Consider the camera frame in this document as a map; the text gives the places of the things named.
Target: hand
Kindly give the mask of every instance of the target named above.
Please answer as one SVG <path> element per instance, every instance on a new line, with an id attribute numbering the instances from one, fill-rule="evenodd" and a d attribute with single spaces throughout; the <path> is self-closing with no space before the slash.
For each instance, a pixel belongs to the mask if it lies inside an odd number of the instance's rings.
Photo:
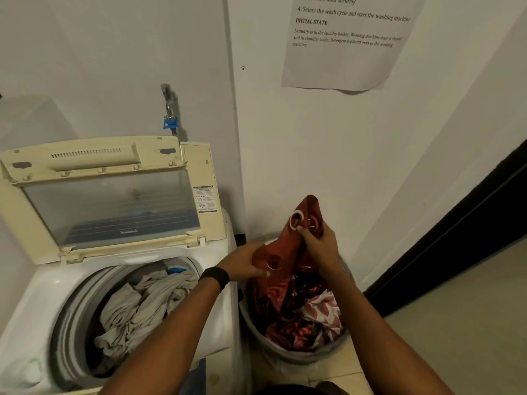
<path id="1" fill-rule="evenodd" d="M 322 222 L 324 229 L 322 237 L 316 238 L 308 228 L 299 227 L 298 232 L 304 238 L 307 245 L 307 251 L 318 265 L 320 274 L 326 279 L 326 275 L 331 272 L 341 271 L 343 269 L 342 262 L 338 257 L 338 246 L 335 232 Z"/>
<path id="2" fill-rule="evenodd" d="M 218 263 L 218 267 L 225 270 L 231 281 L 242 281 L 256 277 L 269 277 L 267 270 L 257 269 L 251 264 L 254 252 L 264 243 L 249 243 L 239 246 Z"/>

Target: left hand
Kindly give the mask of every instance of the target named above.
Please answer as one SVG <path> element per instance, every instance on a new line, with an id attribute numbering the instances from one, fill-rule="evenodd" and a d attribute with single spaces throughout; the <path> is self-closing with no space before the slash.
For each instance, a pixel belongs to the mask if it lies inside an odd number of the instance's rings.
<path id="1" fill-rule="evenodd" d="M 227 255 L 218 263 L 218 267 L 225 270 L 231 281 L 243 281 L 256 277 L 269 277 L 267 270 L 257 269 L 251 263 L 254 252 L 261 248 L 264 243 L 248 243 L 239 246 L 234 252 Z"/>

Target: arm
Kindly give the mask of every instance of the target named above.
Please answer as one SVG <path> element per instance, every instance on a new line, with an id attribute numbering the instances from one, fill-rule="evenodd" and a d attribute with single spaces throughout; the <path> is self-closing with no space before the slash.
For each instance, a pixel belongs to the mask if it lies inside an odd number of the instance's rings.
<path id="1" fill-rule="evenodd" d="M 335 233 L 326 223 L 321 239 L 306 228 L 299 232 L 320 274 L 333 289 L 373 391 L 377 395 L 453 395 L 434 370 L 384 321 L 353 279 L 343 274 Z"/>
<path id="2" fill-rule="evenodd" d="M 265 277 L 267 271 L 251 265 L 262 244 L 236 249 L 218 266 L 231 281 Z M 101 395 L 164 395 L 179 393 L 209 313 L 220 294 L 219 283 L 202 279 L 179 306 L 137 347 L 102 388 Z"/>

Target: washing machine drum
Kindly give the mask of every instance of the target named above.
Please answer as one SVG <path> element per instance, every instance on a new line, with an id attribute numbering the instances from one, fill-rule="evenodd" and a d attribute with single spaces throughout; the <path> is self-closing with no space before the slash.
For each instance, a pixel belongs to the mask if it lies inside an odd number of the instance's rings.
<path id="1" fill-rule="evenodd" d="M 190 259 L 177 259 L 180 262 L 177 265 L 192 269 L 198 275 Z M 126 283 L 138 284 L 144 275 L 166 269 L 162 261 L 107 267 L 76 288 L 58 316 L 49 346 L 50 371 L 58 387 L 74 391 L 104 385 L 118 367 L 106 367 L 102 349 L 93 342 L 95 337 L 104 334 L 99 321 L 104 305 Z"/>

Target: washing machine lid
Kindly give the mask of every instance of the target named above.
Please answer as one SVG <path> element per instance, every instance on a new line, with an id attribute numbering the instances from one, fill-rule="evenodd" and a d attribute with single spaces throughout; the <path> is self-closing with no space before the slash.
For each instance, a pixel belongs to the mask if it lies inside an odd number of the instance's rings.
<path id="1" fill-rule="evenodd" d="M 3 218 L 36 264 L 224 239 L 210 146 L 77 139 L 0 153 Z"/>

